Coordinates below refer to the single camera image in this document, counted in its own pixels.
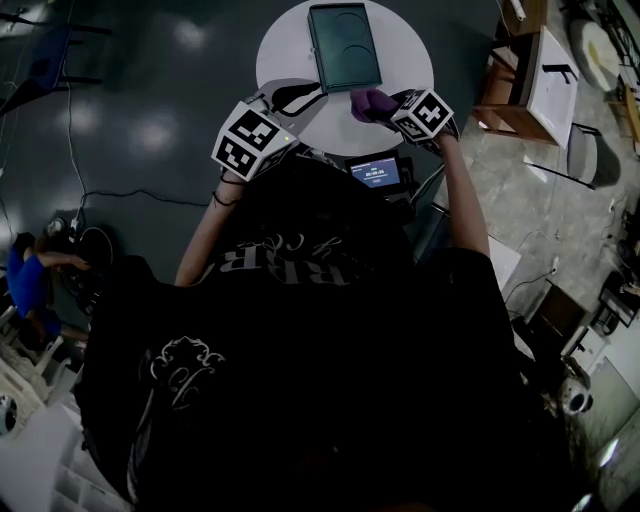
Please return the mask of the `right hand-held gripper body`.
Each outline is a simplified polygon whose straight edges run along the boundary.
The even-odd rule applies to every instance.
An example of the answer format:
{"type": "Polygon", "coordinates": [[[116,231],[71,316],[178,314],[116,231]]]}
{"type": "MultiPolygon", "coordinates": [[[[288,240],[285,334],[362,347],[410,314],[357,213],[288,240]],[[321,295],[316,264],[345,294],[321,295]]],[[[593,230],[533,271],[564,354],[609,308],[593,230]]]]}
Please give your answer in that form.
{"type": "Polygon", "coordinates": [[[414,146],[438,149],[435,138],[441,133],[458,140],[459,130],[453,110],[432,88],[418,90],[416,101],[408,109],[398,109],[393,115],[392,126],[414,146]]]}

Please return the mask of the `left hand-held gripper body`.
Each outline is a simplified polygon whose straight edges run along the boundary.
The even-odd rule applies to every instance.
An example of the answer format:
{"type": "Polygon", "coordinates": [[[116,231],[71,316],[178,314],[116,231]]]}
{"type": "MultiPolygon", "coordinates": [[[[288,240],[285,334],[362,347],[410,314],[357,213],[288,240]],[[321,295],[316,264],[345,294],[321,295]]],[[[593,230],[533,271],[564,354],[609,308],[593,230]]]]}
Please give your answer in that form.
{"type": "Polygon", "coordinates": [[[262,99],[240,101],[223,123],[211,159],[243,181],[276,166],[298,144],[299,121],[262,99]]]}

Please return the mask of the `purple cloth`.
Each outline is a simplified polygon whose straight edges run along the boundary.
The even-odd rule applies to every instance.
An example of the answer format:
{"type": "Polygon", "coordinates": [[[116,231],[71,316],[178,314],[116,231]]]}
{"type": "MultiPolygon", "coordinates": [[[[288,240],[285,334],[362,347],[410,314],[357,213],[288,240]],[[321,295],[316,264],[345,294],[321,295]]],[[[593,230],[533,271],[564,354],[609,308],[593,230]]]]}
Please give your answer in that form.
{"type": "Polygon", "coordinates": [[[359,122],[387,124],[400,104],[379,89],[360,89],[350,92],[351,114],[359,122]]]}

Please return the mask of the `dark green case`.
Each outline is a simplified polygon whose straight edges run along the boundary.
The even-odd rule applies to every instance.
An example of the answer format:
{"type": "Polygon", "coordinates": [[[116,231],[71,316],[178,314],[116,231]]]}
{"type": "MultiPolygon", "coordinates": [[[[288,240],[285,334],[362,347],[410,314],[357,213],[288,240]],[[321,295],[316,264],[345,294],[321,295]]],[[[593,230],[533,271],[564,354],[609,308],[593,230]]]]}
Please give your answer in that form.
{"type": "Polygon", "coordinates": [[[315,4],[309,7],[307,21],[324,93],[382,84],[364,3],[315,4]]]}

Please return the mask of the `person's right forearm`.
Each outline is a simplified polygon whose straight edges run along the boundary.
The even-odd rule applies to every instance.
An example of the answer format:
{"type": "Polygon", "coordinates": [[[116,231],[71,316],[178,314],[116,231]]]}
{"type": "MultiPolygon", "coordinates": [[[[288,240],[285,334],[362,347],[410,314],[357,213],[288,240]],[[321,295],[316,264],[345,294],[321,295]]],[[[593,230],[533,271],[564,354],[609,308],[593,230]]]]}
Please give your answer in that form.
{"type": "Polygon", "coordinates": [[[459,142],[443,132],[436,136],[435,142],[444,164],[453,245],[489,258],[486,222],[459,142]]]}

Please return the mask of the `person's left forearm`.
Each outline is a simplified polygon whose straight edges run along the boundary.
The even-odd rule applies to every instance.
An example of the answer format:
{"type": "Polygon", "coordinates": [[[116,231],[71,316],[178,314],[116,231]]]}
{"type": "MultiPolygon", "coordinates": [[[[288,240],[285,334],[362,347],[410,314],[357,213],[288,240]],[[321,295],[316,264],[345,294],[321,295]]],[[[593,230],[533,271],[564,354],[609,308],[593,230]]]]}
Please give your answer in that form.
{"type": "MultiPolygon", "coordinates": [[[[223,197],[235,198],[243,196],[245,187],[220,181],[214,191],[223,197]]],[[[238,204],[222,207],[211,199],[182,257],[174,280],[175,286],[189,287],[198,281],[225,224],[238,204]]]]}

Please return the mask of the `person's white shoe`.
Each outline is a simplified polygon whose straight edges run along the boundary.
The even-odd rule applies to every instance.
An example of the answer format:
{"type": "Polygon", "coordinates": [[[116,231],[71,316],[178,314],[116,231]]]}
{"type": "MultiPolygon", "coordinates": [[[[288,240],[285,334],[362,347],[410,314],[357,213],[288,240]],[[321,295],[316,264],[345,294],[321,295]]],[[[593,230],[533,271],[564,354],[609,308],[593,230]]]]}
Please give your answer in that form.
{"type": "Polygon", "coordinates": [[[331,159],[327,154],[325,154],[323,151],[321,150],[317,150],[317,149],[313,149],[313,148],[307,148],[304,149],[301,153],[300,156],[303,158],[307,158],[307,159],[312,159],[315,161],[319,161],[321,163],[339,168],[340,165],[338,163],[336,163],[333,159],[331,159]]]}

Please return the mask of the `small screen device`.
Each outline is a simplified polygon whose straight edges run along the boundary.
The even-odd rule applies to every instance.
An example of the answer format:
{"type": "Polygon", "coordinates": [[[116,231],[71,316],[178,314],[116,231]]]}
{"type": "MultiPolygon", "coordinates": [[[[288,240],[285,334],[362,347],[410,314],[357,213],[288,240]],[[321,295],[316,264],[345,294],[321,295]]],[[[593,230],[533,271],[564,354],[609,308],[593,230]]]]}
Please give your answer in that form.
{"type": "Polygon", "coordinates": [[[410,158],[397,150],[359,156],[345,161],[347,172],[383,196],[412,192],[417,188],[410,158]]]}

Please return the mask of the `black faucet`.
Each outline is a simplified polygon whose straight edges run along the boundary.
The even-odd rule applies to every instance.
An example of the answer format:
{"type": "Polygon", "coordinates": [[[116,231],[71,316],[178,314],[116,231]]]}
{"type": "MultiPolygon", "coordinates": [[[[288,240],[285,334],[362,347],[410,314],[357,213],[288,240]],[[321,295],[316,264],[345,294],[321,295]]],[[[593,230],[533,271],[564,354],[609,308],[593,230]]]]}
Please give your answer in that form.
{"type": "Polygon", "coordinates": [[[543,64],[542,71],[546,74],[555,73],[561,75],[567,85],[579,80],[579,77],[569,64],[543,64]]]}

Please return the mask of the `grey chair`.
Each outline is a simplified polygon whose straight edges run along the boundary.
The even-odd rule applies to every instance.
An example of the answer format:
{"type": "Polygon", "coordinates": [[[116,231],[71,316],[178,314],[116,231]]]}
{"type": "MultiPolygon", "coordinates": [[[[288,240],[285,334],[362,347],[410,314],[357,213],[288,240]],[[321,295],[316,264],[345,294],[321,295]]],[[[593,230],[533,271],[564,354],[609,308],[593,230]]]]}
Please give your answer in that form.
{"type": "Polygon", "coordinates": [[[536,172],[552,174],[590,190],[612,187],[621,177],[620,160],[601,131],[579,123],[571,125],[564,171],[544,167],[528,160],[524,160],[523,163],[536,172]]]}

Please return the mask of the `white ceramic basin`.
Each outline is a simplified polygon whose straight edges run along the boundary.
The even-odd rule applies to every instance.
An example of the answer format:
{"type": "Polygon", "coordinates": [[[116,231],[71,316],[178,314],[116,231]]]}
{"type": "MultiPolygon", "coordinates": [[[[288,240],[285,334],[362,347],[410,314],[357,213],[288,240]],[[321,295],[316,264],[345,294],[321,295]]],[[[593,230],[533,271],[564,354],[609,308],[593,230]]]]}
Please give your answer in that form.
{"type": "Polygon", "coordinates": [[[607,32],[593,21],[574,19],[569,39],[574,60],[587,82],[603,92],[615,90],[620,63],[607,32]]]}

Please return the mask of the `person's black printed shirt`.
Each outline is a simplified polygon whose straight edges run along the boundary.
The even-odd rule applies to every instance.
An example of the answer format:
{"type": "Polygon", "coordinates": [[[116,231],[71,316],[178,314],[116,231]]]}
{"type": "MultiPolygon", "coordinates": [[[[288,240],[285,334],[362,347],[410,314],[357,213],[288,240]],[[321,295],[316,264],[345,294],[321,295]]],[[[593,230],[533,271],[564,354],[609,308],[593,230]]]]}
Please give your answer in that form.
{"type": "Polygon", "coordinates": [[[295,158],[228,214],[187,286],[123,257],[76,397],[138,512],[563,512],[489,256],[417,264],[390,205],[295,158]]]}

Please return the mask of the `blue chair with black legs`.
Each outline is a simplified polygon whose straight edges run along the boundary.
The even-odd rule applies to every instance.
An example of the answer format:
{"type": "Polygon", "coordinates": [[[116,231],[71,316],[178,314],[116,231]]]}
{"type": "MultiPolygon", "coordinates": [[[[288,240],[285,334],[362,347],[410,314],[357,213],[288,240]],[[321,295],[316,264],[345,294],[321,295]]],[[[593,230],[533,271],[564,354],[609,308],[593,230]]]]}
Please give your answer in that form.
{"type": "Polygon", "coordinates": [[[8,99],[0,98],[0,118],[22,105],[54,92],[69,90],[69,84],[98,85],[101,79],[69,76],[64,70],[69,47],[82,43],[75,32],[111,36],[110,29],[66,23],[46,32],[36,44],[26,79],[8,99]]]}

